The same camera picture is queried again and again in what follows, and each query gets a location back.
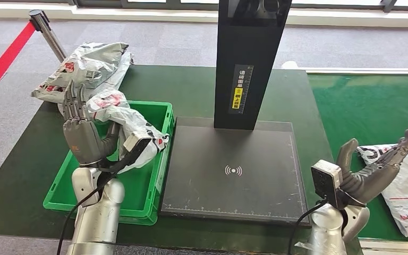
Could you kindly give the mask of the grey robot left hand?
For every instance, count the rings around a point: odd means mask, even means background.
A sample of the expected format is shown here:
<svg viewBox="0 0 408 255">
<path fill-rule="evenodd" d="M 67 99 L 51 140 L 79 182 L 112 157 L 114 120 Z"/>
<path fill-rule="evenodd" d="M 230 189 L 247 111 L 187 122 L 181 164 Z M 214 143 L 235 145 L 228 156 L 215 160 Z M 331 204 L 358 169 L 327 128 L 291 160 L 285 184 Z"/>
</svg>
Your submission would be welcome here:
<svg viewBox="0 0 408 255">
<path fill-rule="evenodd" d="M 112 122 L 106 136 L 100 137 L 94 122 L 88 117 L 83 83 L 78 88 L 74 81 L 68 83 L 63 101 L 63 117 L 65 140 L 81 166 L 96 167 L 116 151 L 121 126 Z"/>
</svg>

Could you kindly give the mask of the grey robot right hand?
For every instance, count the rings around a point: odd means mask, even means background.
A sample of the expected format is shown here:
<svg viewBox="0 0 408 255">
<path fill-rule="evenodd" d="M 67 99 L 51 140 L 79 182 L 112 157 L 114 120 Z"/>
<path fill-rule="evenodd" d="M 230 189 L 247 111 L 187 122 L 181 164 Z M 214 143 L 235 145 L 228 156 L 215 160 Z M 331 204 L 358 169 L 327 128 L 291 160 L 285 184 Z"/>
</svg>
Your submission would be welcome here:
<svg viewBox="0 0 408 255">
<path fill-rule="evenodd" d="M 342 170 L 341 189 L 359 203 L 367 204 L 388 187 L 399 173 L 401 163 L 408 155 L 408 129 L 391 150 L 353 173 L 351 158 L 358 145 L 355 138 L 345 142 L 340 147 L 336 164 Z"/>
</svg>

